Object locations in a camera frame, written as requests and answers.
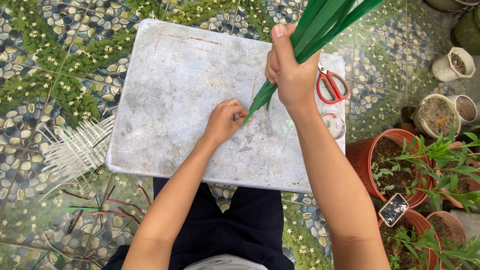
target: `tiled floor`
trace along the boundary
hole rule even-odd
[[[41,153],[59,126],[115,113],[141,19],[270,41],[275,23],[296,23],[307,0],[7,0],[0,15],[0,268],[59,266],[54,246],[70,256],[63,269],[98,269],[141,222],[152,179],[100,167],[88,184],[57,184]],[[440,83],[433,61],[452,46],[451,14],[420,0],[385,0],[323,48],[345,61],[349,142],[379,134],[399,121],[402,106],[429,93],[466,93],[480,101],[480,76]],[[222,210],[233,186],[212,185]],[[108,201],[104,196],[127,206]],[[283,195],[284,253],[296,268],[329,269],[328,225],[312,195]],[[65,207],[123,211],[111,213]]]

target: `bundle of green strips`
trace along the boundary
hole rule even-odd
[[[316,51],[321,49],[330,40],[358,20],[369,10],[378,5],[382,0],[364,0],[356,8],[352,9],[357,0],[310,0],[303,12],[295,32],[290,41],[292,42],[295,59],[298,63],[305,62]],[[277,85],[268,80],[258,91],[250,106],[250,112],[245,117],[244,123],[260,107],[270,105],[273,93]]]

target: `smartphone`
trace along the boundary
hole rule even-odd
[[[392,227],[403,216],[407,209],[407,201],[400,195],[400,193],[395,193],[395,195],[393,195],[387,203],[378,210],[378,215],[387,226]]]

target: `phone screen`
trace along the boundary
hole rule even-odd
[[[407,209],[407,202],[399,193],[397,193],[389,203],[382,208],[379,215],[382,216],[387,225],[391,227],[397,222],[403,213],[407,211]]]

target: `person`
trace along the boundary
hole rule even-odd
[[[278,97],[297,129],[310,186],[330,228],[335,269],[389,270],[372,201],[317,109],[313,89],[320,52],[298,64],[289,39],[294,29],[273,27],[265,76],[278,84]],[[222,213],[207,184],[200,183],[217,147],[247,113],[236,99],[213,109],[203,136],[173,176],[154,179],[156,197],[131,246],[119,247],[104,269],[294,269],[282,253],[280,191],[239,187]]]

